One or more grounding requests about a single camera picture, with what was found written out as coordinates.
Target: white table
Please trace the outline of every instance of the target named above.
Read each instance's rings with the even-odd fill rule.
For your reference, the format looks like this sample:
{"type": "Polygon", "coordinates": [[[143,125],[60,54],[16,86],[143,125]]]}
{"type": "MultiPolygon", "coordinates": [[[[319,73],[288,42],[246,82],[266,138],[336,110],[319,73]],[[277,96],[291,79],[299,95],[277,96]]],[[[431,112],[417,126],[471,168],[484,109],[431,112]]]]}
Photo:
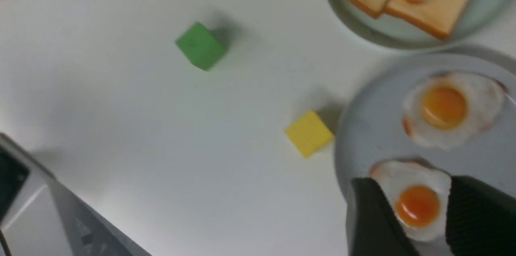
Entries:
{"type": "MultiPolygon", "coordinates": [[[[516,19],[477,43],[516,55],[516,19]]],[[[0,128],[154,256],[346,254],[331,148],[283,129],[398,52],[325,0],[0,0],[0,128]],[[224,26],[211,72],[175,39],[224,26]]]]}

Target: light blue plate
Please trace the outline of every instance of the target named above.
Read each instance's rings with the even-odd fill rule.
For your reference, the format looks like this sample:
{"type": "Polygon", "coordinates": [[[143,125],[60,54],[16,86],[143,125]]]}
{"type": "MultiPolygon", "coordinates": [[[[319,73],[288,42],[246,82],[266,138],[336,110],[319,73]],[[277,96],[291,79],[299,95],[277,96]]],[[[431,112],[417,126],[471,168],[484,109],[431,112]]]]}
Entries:
{"type": "Polygon", "coordinates": [[[335,171],[347,197],[353,177],[366,177],[376,162],[420,156],[452,175],[470,175],[516,197],[516,77],[494,63],[462,54],[426,54],[402,59],[371,81],[341,117],[335,142],[335,171]],[[459,70],[492,77],[509,97],[493,127],[453,151],[417,146],[402,128],[402,102],[422,79],[459,70]]]}
{"type": "Polygon", "coordinates": [[[471,0],[452,36],[445,42],[402,19],[382,15],[372,19],[346,0],[328,0],[338,19],[370,43],[399,50],[442,50],[464,42],[500,17],[514,0],[471,0]]]}

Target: egg yolk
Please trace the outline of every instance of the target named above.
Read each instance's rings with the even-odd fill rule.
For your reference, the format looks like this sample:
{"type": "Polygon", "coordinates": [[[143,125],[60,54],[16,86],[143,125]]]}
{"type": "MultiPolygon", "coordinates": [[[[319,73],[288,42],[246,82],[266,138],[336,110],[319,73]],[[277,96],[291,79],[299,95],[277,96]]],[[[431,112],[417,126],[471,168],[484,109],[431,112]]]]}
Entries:
{"type": "Polygon", "coordinates": [[[396,203],[396,214],[414,228],[431,224],[437,219],[440,209],[437,193],[423,185],[408,188],[396,203]]]}
{"type": "Polygon", "coordinates": [[[422,100],[423,119],[437,129],[448,130],[459,126],[467,113],[466,98],[453,87],[435,87],[422,100]]]}

